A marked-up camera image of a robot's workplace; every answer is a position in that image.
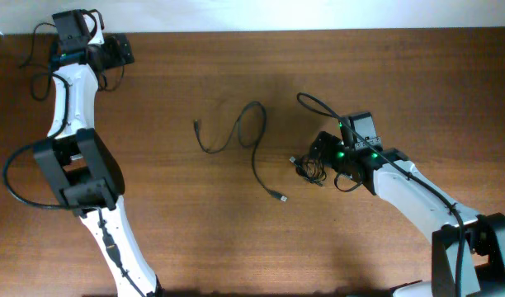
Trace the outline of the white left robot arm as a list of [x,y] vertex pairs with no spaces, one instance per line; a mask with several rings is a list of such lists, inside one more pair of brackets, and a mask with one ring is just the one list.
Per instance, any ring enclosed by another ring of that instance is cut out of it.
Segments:
[[107,87],[99,77],[135,61],[130,43],[123,34],[105,37],[96,9],[55,13],[53,21],[59,36],[49,62],[54,119],[47,138],[34,145],[34,158],[58,204],[94,237],[117,294],[161,296],[163,288],[126,216],[122,171],[95,130],[95,97]]

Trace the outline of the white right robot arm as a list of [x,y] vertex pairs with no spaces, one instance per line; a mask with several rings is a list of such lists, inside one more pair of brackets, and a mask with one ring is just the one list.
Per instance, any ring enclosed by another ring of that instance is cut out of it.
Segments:
[[505,296],[505,215],[484,215],[451,198],[408,157],[382,148],[371,113],[347,115],[340,136],[322,131],[309,154],[393,205],[432,246],[432,278],[393,296]]

